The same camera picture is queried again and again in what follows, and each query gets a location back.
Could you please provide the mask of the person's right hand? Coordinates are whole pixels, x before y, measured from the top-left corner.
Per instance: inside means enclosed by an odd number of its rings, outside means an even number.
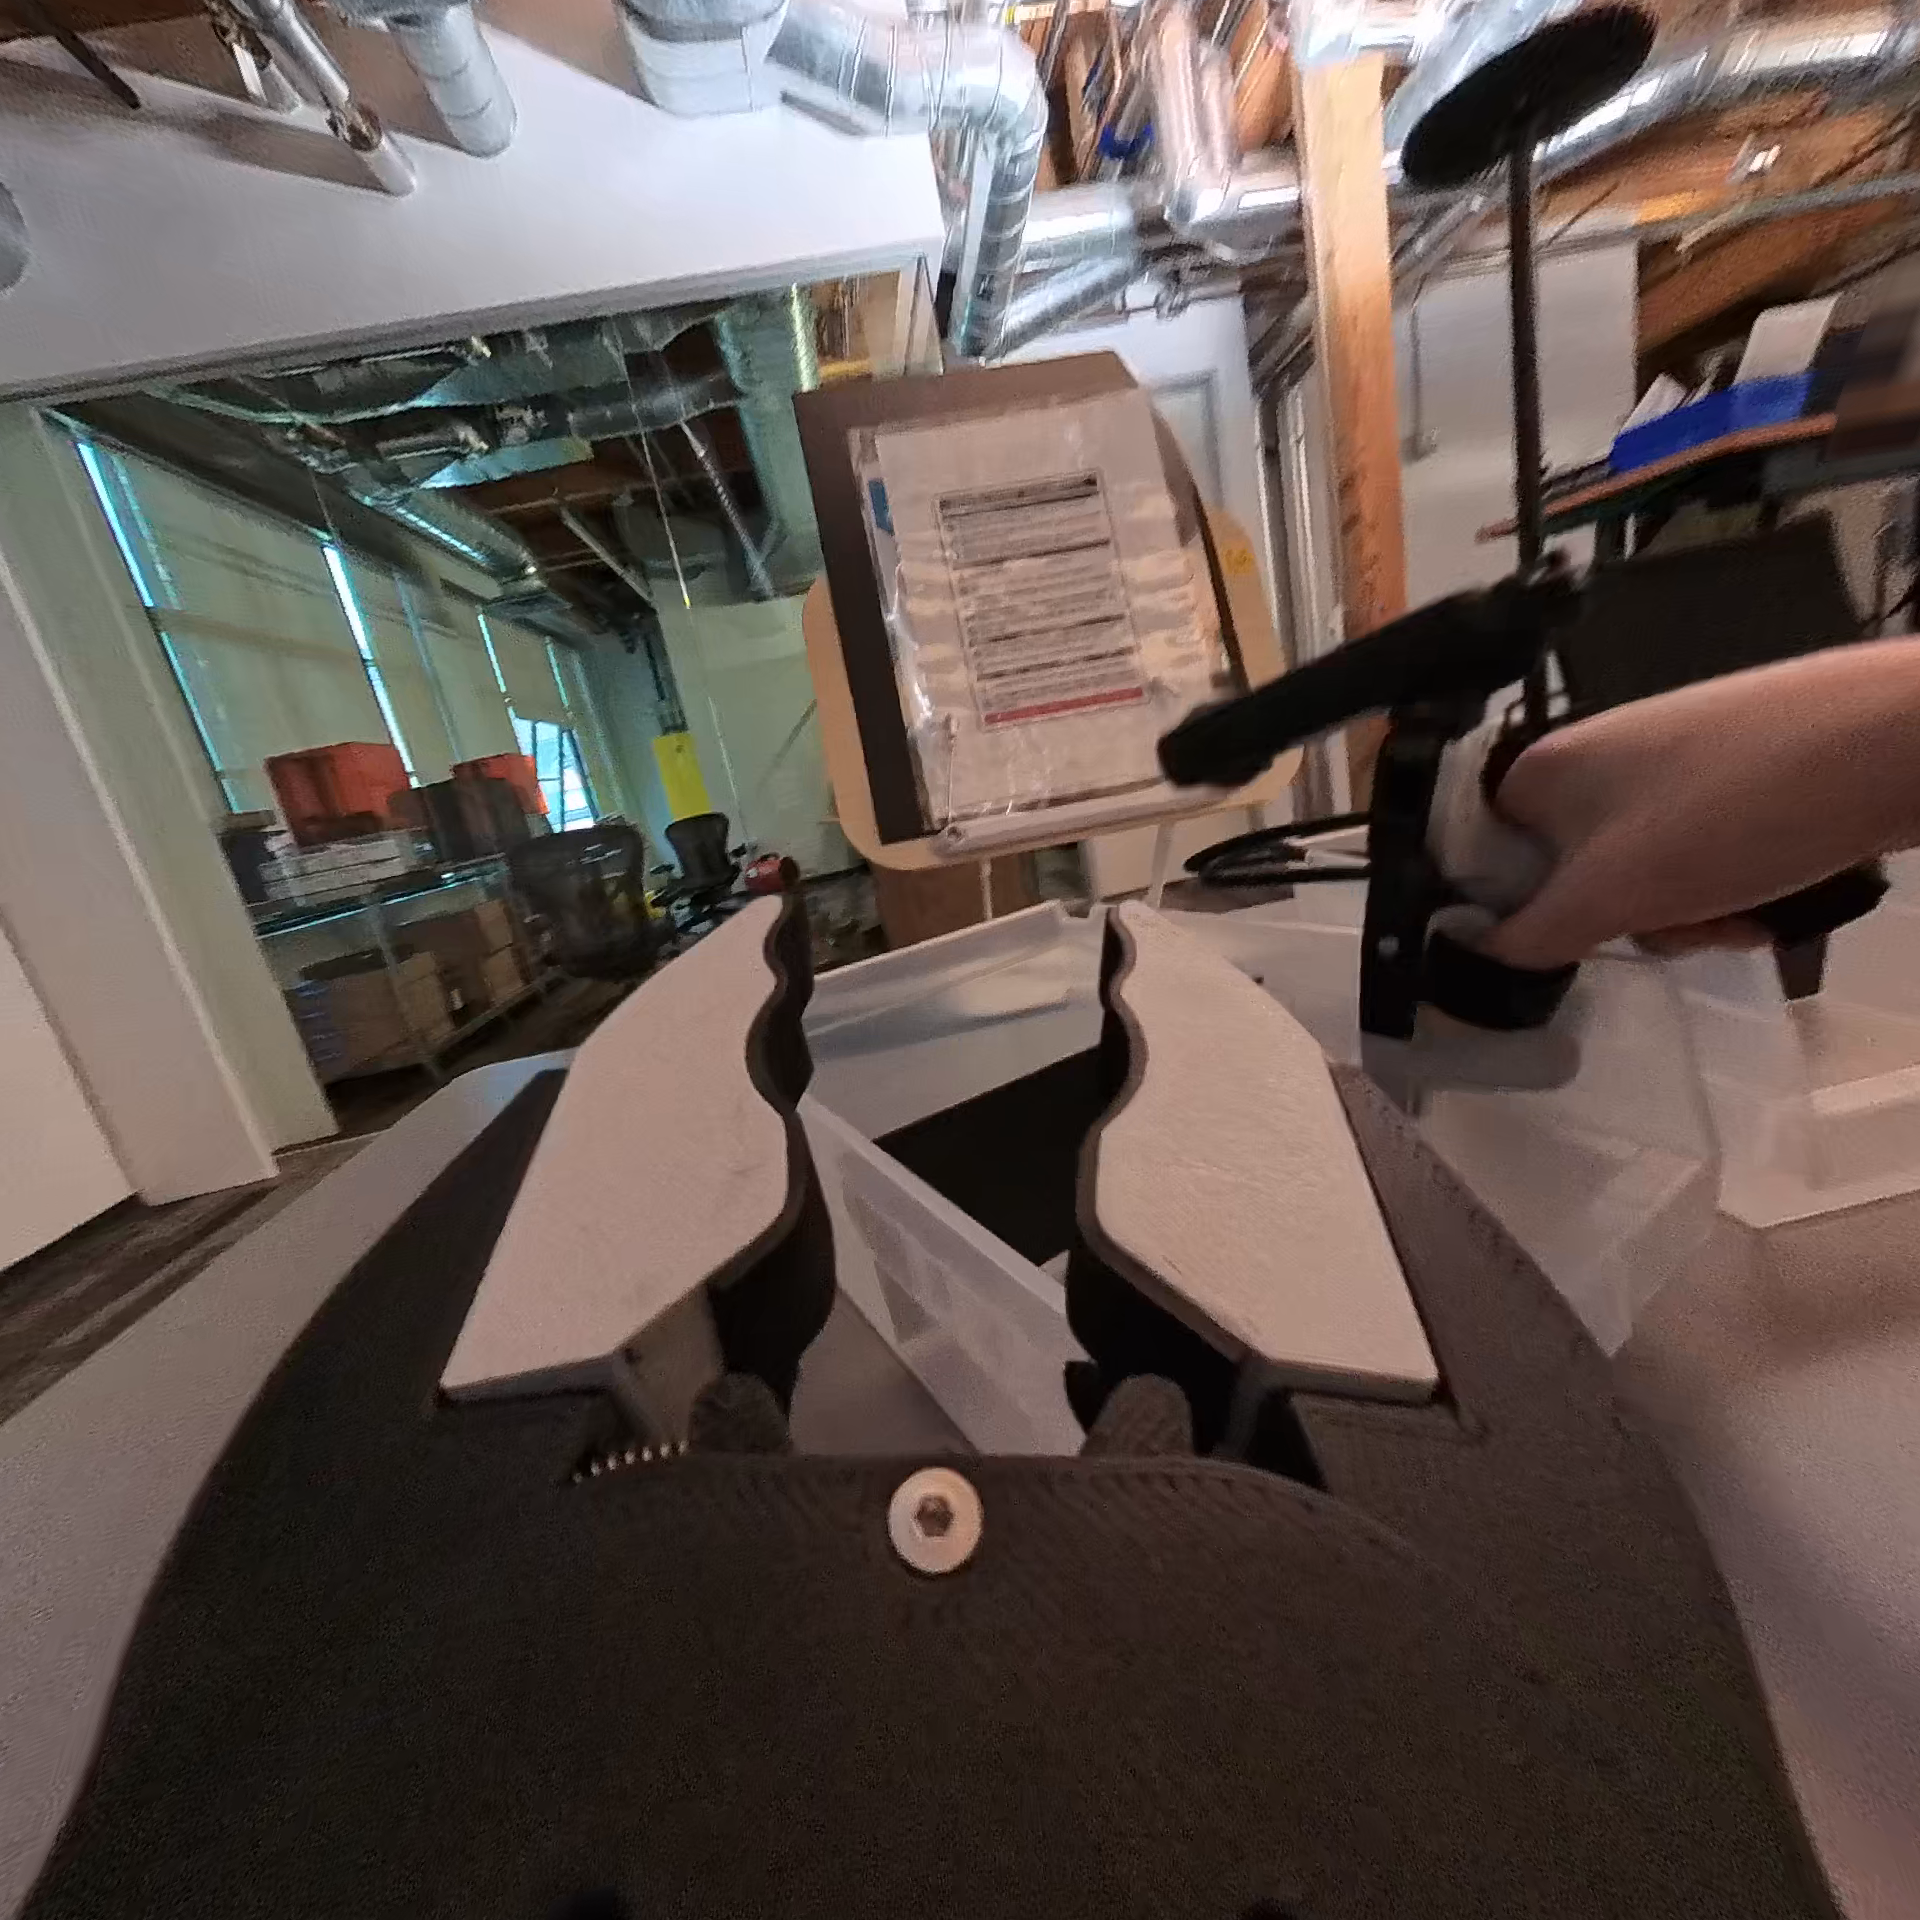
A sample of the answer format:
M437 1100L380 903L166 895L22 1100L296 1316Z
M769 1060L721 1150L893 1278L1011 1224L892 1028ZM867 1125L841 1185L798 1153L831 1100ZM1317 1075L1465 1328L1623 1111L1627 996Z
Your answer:
M1528 744L1495 789L1495 820L1543 875L1476 937L1523 972L1616 940L1705 941L1748 907L1799 894L1830 852L1801 781L1812 661L1679 687Z

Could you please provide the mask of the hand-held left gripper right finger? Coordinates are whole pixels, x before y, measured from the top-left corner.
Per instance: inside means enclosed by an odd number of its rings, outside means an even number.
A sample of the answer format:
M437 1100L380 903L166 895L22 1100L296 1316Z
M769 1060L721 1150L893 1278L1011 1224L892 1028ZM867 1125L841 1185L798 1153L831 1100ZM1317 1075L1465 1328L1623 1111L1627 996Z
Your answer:
M1443 1376L1326 1052L1145 903L1105 916L1088 1257L1281 1387L1429 1403Z

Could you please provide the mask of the clear plastic bin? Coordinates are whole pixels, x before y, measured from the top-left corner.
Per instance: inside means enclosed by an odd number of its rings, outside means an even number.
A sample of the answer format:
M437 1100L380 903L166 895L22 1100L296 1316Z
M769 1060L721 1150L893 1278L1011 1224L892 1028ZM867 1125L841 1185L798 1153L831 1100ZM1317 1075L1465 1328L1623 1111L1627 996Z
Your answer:
M1167 916L1368 1079L1351 918L1310 900ZM1078 1440L1065 1259L1021 1259L877 1139L1092 1049L1103 923L1028 907L829 972L806 1008L827 1112L806 1129L847 1247L843 1291L973 1452L1059 1455ZM1753 953L1609 951L1547 1023L1580 1035L1569 1083L1439 1094L1413 1123L1607 1360L1648 1316L1655 1344L1701 1333L1740 1403L1781 1403L1796 1423L1862 1406L1871 1433L1913 1430L1915 1080L1878 1139L1838 1097L1889 1079L1792 1093L1792 1021Z

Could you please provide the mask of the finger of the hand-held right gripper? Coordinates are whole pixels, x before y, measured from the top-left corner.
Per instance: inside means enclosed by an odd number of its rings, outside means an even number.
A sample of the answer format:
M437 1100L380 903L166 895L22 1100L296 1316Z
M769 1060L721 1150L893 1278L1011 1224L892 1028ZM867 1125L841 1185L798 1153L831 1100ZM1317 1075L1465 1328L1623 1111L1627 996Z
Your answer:
M1452 1093L1550 1093L1582 1068L1576 1033L1420 1027L1409 1039L1368 1038L1368 1079L1407 1117Z

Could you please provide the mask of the instruction sign on wooden board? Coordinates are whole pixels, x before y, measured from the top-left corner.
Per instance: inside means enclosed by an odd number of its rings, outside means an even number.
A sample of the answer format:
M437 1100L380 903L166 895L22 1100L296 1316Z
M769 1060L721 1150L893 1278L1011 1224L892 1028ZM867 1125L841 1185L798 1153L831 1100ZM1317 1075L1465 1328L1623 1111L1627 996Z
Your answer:
M1259 568L1116 352L793 400L823 577L801 609L836 823L935 872L1281 799L1159 743L1285 675Z

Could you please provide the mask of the silver ventilation duct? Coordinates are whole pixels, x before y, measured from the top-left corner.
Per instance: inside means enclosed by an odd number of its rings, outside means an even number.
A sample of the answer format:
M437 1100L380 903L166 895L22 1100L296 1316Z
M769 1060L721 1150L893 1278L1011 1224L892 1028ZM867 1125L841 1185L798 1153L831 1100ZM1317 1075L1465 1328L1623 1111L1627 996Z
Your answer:
M959 136L977 244L956 273L947 343L1000 352L1049 105L1023 40L987 21L893 19L827 3L616 4L643 96L677 117L798 107L861 136Z
M1273 256L1300 231L1297 163L1238 156L1228 75L1191 4L1150 4L1139 38L1164 228L1220 260Z
M516 102L501 77L473 3L414 3L387 13L387 33L412 67L455 149L491 160L519 128Z

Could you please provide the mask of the black round pole table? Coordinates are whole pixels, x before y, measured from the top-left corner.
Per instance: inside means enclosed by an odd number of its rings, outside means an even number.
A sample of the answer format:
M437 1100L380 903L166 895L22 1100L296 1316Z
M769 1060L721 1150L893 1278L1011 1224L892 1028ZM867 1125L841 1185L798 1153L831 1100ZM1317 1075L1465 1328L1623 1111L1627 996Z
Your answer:
M1572 605L1565 565L1544 537L1544 404L1540 369L1539 224L1540 149L1619 94L1648 60L1655 27L1632 4L1484 6L1462 33L1435 45L1438 91L1405 118L1405 184L1503 181L1509 395L1517 565L1505 597L1520 604L1526 652L1511 672L1539 729L1550 716L1547 646Z

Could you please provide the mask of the blue object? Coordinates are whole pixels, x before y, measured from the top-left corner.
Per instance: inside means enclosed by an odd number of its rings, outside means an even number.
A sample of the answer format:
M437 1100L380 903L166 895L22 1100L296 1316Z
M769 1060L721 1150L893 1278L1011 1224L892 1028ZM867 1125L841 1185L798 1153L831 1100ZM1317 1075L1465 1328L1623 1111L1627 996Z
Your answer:
M1814 387L1807 367L1742 377L1696 395L1660 377L1613 433L1605 471L1624 478L1748 444L1821 440L1835 428L1835 412L1817 404Z

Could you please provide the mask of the dark furniture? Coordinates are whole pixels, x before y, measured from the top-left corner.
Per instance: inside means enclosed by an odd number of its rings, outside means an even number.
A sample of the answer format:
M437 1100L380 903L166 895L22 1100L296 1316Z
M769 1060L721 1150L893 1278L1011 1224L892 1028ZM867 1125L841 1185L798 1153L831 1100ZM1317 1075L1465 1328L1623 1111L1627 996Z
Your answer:
M1553 655L1575 721L1862 637L1832 517L1819 512L1593 568Z

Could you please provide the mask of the black office chair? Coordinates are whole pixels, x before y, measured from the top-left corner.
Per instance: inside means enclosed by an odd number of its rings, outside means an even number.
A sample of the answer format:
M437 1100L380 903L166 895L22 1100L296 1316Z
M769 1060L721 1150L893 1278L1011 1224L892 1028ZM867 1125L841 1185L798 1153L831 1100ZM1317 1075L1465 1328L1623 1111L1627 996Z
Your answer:
M677 878L662 888L665 905L720 909L734 895L742 857L724 811L708 809L668 823L665 843L677 867Z
M631 987L665 957L645 894L645 840L622 820L519 840L505 854L540 957L567 979Z

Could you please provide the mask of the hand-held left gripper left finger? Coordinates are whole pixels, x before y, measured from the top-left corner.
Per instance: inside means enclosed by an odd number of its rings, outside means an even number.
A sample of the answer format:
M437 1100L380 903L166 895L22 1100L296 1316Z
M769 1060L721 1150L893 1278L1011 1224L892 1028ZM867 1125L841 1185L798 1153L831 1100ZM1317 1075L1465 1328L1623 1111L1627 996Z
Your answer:
M805 903L747 903L573 1055L440 1369L448 1400L585 1390L692 1403L747 1376L776 1403L836 1294L800 1117Z

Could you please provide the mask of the wooden support post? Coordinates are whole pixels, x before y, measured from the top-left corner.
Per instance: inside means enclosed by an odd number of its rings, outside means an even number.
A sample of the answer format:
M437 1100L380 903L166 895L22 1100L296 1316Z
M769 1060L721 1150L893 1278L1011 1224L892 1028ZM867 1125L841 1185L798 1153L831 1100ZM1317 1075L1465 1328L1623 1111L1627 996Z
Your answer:
M1349 643L1407 609L1383 96L1385 60L1376 53L1300 63L1291 75L1340 631Z

